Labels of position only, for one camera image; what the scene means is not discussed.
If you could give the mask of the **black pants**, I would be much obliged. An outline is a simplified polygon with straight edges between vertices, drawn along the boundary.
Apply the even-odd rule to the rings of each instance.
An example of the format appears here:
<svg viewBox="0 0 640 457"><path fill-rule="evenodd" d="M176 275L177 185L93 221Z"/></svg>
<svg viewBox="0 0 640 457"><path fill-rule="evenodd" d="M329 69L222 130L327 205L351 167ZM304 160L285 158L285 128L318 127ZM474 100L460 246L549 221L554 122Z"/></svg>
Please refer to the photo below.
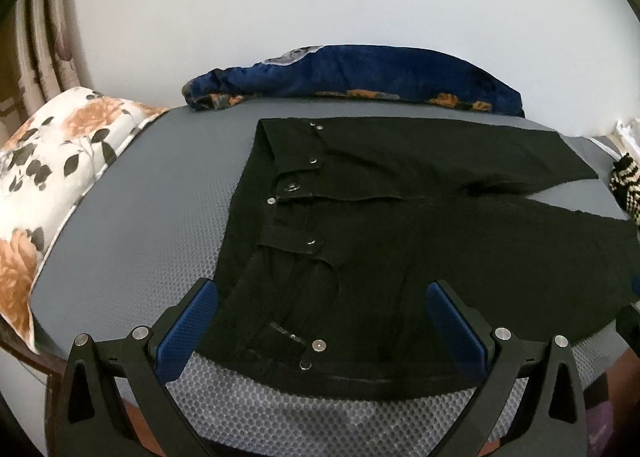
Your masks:
<svg viewBox="0 0 640 457"><path fill-rule="evenodd" d="M593 169L555 133L416 118L262 119L198 351L300 394L465 387L426 313L442 279L491 326L585 339L630 302L634 224L535 200Z"/></svg>

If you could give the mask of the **grey mesh mattress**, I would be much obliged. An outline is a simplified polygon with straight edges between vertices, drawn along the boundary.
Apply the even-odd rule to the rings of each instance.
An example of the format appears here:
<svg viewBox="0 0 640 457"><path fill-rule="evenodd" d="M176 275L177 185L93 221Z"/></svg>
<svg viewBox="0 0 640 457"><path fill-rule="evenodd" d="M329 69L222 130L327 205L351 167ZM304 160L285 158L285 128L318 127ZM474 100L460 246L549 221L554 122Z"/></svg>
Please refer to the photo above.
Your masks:
<svg viewBox="0 0 640 457"><path fill-rule="evenodd" d="M409 117L451 111L397 102L253 100L236 109L169 111L96 182L55 241L35 285L41 351L66 356L78 333L119 338L151 324L213 274L229 202L262 118ZM170 385L209 440L271 456L419 456L469 391L398 403L307 399L194 356Z"/></svg>

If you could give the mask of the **black white striped cloth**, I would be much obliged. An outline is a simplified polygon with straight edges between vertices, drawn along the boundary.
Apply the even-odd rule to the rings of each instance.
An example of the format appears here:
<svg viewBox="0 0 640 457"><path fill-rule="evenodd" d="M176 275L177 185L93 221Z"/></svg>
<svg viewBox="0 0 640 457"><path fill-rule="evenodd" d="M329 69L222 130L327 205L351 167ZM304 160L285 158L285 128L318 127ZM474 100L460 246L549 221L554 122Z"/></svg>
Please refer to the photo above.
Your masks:
<svg viewBox="0 0 640 457"><path fill-rule="evenodd" d="M630 154L613 163L608 186L618 205L640 226L639 165Z"/></svg>

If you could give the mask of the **white floral pillow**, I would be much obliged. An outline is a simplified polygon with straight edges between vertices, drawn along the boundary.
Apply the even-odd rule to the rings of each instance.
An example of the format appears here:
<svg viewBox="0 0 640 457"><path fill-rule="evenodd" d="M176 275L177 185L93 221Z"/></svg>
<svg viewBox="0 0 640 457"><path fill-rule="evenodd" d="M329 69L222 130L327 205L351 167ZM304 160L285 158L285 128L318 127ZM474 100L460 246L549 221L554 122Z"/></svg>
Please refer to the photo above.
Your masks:
<svg viewBox="0 0 640 457"><path fill-rule="evenodd" d="M1 317L36 353L30 298L41 266L82 198L167 110L73 87L1 147Z"/></svg>

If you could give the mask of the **white patterned cloth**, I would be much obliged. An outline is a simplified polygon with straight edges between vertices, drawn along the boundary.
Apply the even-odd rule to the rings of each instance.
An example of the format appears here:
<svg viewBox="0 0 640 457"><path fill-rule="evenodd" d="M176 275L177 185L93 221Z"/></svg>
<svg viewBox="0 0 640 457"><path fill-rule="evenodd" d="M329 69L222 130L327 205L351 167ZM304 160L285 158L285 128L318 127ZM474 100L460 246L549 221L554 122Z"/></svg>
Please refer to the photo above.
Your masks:
<svg viewBox="0 0 640 457"><path fill-rule="evenodd" d="M614 138L618 149L631 157L638 157L640 152L640 121L638 118L627 122L618 120L614 128Z"/></svg>

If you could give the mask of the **beige curtain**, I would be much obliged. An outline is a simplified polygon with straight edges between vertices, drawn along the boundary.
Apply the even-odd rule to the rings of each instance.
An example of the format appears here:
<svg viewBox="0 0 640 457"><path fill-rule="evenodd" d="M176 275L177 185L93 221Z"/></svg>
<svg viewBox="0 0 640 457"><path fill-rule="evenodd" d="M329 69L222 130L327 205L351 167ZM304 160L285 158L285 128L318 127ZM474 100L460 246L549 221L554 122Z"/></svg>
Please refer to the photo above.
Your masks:
<svg viewBox="0 0 640 457"><path fill-rule="evenodd" d="M1 0L1 138L78 86L67 0Z"/></svg>

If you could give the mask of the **blue floral blanket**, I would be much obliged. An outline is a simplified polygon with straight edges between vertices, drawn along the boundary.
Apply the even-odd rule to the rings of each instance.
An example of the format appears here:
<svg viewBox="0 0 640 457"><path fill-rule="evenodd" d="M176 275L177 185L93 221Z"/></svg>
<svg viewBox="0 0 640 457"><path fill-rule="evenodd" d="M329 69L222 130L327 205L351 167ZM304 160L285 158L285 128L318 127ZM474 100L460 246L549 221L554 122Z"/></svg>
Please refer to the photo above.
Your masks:
<svg viewBox="0 0 640 457"><path fill-rule="evenodd" d="M341 97L525 116L518 91L469 61L384 45L307 46L250 67L216 68L186 82L182 96L195 110L256 97Z"/></svg>

